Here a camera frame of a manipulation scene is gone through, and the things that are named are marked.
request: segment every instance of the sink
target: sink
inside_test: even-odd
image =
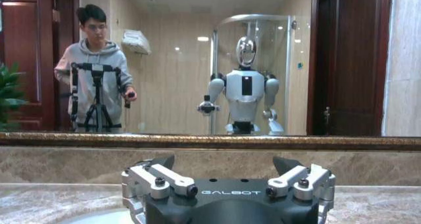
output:
[[[110,209],[66,219],[60,224],[133,224],[130,212],[125,208]]]

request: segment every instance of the hood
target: hood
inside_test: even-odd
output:
[[[88,54],[88,55],[106,55],[106,54],[112,54],[114,53],[116,51],[120,50],[120,47],[117,46],[116,43],[113,43],[112,41],[108,41],[106,40],[106,43],[105,43],[105,47],[102,50],[100,50],[98,52],[92,52],[88,47],[86,47],[86,41],[88,39],[81,39],[80,42],[78,42],[78,48],[80,50]]]

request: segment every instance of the eyeglasses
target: eyeglasses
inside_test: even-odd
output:
[[[96,32],[97,29],[102,31],[105,28],[106,28],[106,24],[100,24],[100,25],[89,24],[88,25],[88,29],[93,32]]]

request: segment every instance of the mirror frame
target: mirror frame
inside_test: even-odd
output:
[[[160,134],[0,133],[0,146],[136,149],[421,151],[421,138],[194,136]]]

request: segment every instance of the potted plant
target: potted plant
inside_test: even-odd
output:
[[[10,112],[18,110],[20,106],[26,103],[22,99],[24,93],[18,90],[17,64],[10,69],[0,64],[0,131],[16,128],[16,123],[9,123]]]

